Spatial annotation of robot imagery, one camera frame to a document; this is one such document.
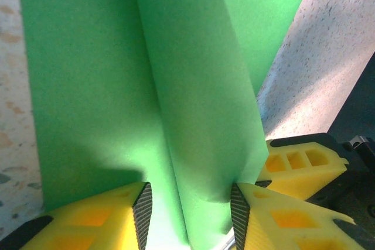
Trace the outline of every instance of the speckled countertop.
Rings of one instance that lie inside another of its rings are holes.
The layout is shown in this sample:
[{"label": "speckled countertop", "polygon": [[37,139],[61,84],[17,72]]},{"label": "speckled countertop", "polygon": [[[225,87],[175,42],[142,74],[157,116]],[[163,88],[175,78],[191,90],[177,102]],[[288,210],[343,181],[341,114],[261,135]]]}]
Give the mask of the speckled countertop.
[{"label": "speckled countertop", "polygon": [[[258,95],[267,138],[325,132],[375,51],[375,0],[303,0]],[[0,0],[0,239],[42,210],[19,0]]]}]

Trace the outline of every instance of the green foam sheet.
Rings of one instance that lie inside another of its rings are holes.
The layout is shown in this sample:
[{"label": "green foam sheet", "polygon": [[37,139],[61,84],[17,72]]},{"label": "green foam sheet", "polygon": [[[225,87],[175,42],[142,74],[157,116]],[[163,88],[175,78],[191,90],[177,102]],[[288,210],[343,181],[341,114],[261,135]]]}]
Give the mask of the green foam sheet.
[{"label": "green foam sheet", "polygon": [[46,209],[150,181],[148,249],[214,247],[301,0],[21,1]]}]

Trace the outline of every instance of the green panel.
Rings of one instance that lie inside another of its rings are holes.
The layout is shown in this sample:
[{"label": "green panel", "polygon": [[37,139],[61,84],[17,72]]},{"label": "green panel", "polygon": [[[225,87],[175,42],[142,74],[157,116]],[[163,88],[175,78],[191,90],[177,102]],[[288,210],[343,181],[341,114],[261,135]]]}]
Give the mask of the green panel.
[{"label": "green panel", "polygon": [[259,92],[302,0],[224,0]]},{"label": "green panel", "polygon": [[268,155],[247,66],[223,0],[138,3],[189,242],[212,249]]},{"label": "green panel", "polygon": [[186,242],[137,1],[22,0],[22,13],[46,209],[143,179],[148,243]]}]

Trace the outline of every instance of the yellow block with holes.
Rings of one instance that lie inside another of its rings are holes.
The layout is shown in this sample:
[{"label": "yellow block with holes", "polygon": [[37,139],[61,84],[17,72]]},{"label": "yellow block with holes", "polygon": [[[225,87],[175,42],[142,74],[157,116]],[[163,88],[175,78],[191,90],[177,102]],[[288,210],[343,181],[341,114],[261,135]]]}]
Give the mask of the yellow block with holes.
[{"label": "yellow block with holes", "polygon": [[348,161],[318,143],[272,147],[257,181],[271,180],[267,187],[306,200],[346,171]]},{"label": "yellow block with holes", "polygon": [[132,206],[144,187],[130,184],[44,214],[53,221],[22,250],[139,249]]},{"label": "yellow block with holes", "polygon": [[237,185],[250,206],[245,250],[363,250],[333,222],[354,224],[350,217],[253,184]]}]

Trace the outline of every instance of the granite surface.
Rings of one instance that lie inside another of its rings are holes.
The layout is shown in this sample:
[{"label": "granite surface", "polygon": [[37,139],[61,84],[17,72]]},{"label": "granite surface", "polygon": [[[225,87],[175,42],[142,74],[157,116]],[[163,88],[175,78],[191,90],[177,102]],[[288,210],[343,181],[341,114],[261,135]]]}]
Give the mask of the granite surface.
[{"label": "granite surface", "polygon": [[[375,0],[303,0],[258,95],[267,138],[326,132],[375,50]],[[42,210],[19,0],[0,0],[0,239]]]}]

